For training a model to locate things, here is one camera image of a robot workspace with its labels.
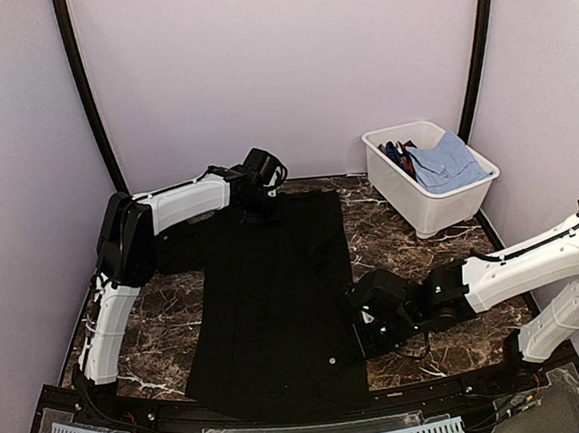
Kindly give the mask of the white plastic bin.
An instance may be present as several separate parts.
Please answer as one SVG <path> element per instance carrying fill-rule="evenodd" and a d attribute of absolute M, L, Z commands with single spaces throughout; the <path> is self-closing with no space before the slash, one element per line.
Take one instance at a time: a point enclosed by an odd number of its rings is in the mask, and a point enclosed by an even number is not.
<path fill-rule="evenodd" d="M 427 239 L 479 210 L 499 168 L 432 122 L 362 136 L 374 188 Z"/>

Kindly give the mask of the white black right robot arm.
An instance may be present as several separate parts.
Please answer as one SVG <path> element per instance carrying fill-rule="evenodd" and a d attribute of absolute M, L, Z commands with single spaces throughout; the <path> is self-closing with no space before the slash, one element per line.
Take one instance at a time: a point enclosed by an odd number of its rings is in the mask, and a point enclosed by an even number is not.
<path fill-rule="evenodd" d="M 364 275 L 347 299 L 366 359 L 396 350 L 416 335 L 443 332 L 510 298 L 564 281 L 565 287 L 505 343 L 508 357 L 493 385 L 513 394 L 579 329 L 579 209 L 557 226 L 492 254 L 472 254 L 434 268 L 417 283 L 387 270 Z"/>

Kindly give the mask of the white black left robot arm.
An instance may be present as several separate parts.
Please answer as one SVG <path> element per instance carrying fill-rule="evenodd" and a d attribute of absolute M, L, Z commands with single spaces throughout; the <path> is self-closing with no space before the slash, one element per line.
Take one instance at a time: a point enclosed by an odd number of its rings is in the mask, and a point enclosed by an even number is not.
<path fill-rule="evenodd" d="M 141 288 L 157 270 L 156 241 L 166 229 L 232 204 L 268 213 L 288 170 L 277 157 L 252 150 L 232 168 L 211 165 L 198 178 L 158 191 L 114 194 L 99 234 L 79 371 L 96 386 L 118 378 L 128 317 Z"/>

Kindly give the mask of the black long sleeve shirt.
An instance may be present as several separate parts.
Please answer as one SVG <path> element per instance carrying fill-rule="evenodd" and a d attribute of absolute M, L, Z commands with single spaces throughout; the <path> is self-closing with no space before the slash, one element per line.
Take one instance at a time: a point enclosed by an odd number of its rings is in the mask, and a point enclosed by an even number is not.
<path fill-rule="evenodd" d="M 204 275 L 185 394 L 232 418 L 331 420 L 369 405 L 343 299 L 352 283 L 333 191 L 280 194 L 269 218 L 228 207 L 159 235 L 163 275 Z"/>

